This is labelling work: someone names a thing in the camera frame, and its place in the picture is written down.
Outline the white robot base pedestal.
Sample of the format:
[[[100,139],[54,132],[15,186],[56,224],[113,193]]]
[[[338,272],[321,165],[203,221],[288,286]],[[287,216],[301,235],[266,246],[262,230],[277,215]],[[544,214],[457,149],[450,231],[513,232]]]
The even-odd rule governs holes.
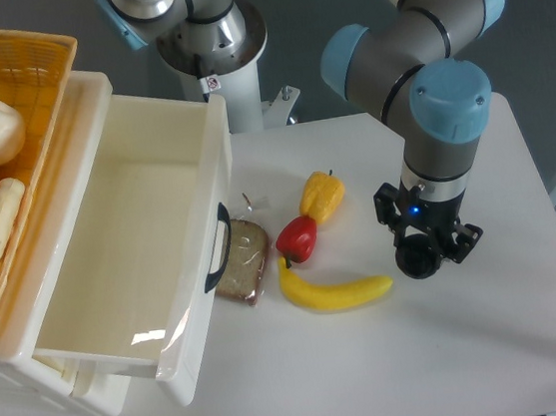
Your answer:
[[[299,89],[285,85],[271,101],[262,99],[258,61],[268,32],[250,2],[235,0],[230,11],[210,23],[185,21],[158,38],[156,48],[178,75],[184,98],[224,97],[229,130],[247,133],[291,125]]]

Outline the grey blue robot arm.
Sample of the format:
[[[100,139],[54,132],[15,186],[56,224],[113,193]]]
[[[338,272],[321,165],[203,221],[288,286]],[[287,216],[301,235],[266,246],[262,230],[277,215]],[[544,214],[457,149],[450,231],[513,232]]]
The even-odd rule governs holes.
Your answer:
[[[397,19],[382,32],[339,29],[321,55],[325,83],[404,140],[398,186],[374,195],[394,236],[395,262],[411,278],[463,261],[482,237],[459,218],[488,119],[491,83],[456,54],[496,23],[505,0],[389,0]],[[244,0],[96,0],[132,48],[155,46],[189,100],[224,97],[232,132],[259,131],[257,63],[267,43],[260,12]]]

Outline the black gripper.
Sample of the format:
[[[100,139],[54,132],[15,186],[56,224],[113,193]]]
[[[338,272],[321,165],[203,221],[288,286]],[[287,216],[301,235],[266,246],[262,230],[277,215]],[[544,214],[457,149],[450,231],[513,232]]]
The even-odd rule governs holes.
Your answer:
[[[422,178],[383,183],[373,196],[376,218],[394,236],[394,247],[424,239],[424,247],[444,249],[444,257],[462,263],[483,236],[476,224],[460,223],[466,177],[452,182]]]

